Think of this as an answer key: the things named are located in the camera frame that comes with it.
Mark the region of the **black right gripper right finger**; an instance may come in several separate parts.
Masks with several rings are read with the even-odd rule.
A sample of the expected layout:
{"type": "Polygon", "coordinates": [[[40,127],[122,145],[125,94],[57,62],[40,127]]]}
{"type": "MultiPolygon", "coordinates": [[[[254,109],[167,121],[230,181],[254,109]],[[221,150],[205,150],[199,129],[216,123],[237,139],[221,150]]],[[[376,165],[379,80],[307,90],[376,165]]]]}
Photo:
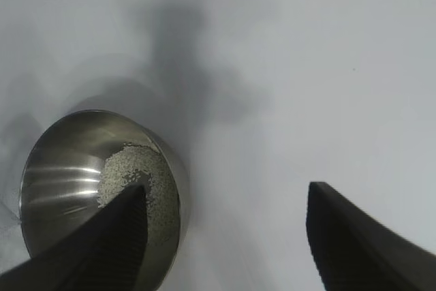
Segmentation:
{"type": "Polygon", "coordinates": [[[307,240],[326,290],[434,290],[435,255],[391,231],[325,182],[307,196],[307,240]]]}

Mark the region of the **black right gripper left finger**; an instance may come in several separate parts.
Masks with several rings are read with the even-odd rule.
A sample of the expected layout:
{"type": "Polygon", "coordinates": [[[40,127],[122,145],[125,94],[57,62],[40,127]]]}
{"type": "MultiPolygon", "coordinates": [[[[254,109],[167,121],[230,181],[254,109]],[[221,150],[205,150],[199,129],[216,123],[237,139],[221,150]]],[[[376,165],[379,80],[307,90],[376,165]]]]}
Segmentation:
{"type": "Polygon", "coordinates": [[[133,290],[148,241],[145,188],[125,188],[56,245],[1,275],[2,290],[133,290]]]}

